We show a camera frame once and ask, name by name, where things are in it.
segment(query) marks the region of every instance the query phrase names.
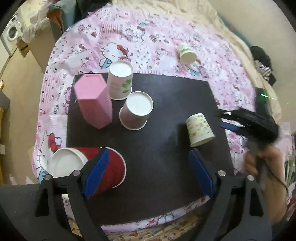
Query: striped cloth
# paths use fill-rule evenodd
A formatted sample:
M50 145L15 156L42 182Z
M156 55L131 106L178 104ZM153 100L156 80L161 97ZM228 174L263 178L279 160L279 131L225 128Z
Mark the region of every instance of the striped cloth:
M265 65L263 65L258 60L254 60L254 64L255 64L255 69L262 75L262 77L266 81L269 81L272 70L269 67L266 67Z

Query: black cable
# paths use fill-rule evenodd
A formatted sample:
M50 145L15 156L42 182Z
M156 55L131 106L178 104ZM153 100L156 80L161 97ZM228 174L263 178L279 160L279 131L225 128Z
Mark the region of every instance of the black cable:
M267 163L266 163L266 161L265 160L263 160L264 162L265 162L265 165L266 165L266 167L267 167L267 169L269 170L269 172L271 173L271 175L273 175L273 177L279 182L279 183L281 183L284 187L285 187L285 189L286 189L286 191L287 191L287 194L288 194L288 196L289 196L289 189L287 188L287 186L270 170L270 168L269 168L269 166L267 165Z

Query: white paper cup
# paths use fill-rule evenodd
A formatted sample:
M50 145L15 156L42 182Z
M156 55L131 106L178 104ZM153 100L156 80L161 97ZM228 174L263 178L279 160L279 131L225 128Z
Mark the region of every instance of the white paper cup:
M109 67L107 86L110 98L123 100L131 94L133 66L126 61L116 61Z
M192 64L196 61L196 54L187 43L179 44L178 52L182 64Z
M190 116L186 120L186 125L191 147L205 144L215 137L202 113Z
M81 170L87 161L86 156L75 148L60 148L53 154L48 170L54 178L64 177L74 170Z
M135 91L129 95L119 112L121 124L132 131L143 128L153 109L151 97L142 92Z

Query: black tabletop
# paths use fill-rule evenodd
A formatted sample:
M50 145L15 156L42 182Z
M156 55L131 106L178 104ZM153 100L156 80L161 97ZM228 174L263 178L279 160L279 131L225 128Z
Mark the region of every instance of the black tabletop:
M107 80L107 73L102 74ZM207 82L164 75L134 74L133 91L151 96L154 108L144 128L130 131L119 121L125 100L112 101L113 121L98 130L83 118L71 92L67 147L111 147L125 159L127 174L117 188L90 198L88 206L101 225L127 223L161 215L203 196L189 163L186 119L203 113L214 135L198 147L218 170L233 175L233 165L217 106Z

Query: hello kitty print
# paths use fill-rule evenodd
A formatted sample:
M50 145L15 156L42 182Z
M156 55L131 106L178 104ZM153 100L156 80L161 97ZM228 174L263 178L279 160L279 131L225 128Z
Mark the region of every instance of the hello kitty print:
M179 61L177 47L182 42L189 44L197 55L196 61L189 66ZM208 81L219 108L240 106L254 110L255 93L251 82L227 41L215 29L173 16L106 5L69 28L52 50L42 83L32 159L32 170L40 180L48 172L52 148L66 146L74 76L108 72L110 65L118 60L131 63L135 73ZM226 135L232 161L239 169L241 165L237 163L242 163L246 152L244 139L232 132L226 132ZM196 207L202 203L204 201L197 200L192 205ZM177 219L186 212L187 208L182 207L173 215L167 214L170 218L154 217L103 229L119 232L147 228L159 224L159 220Z

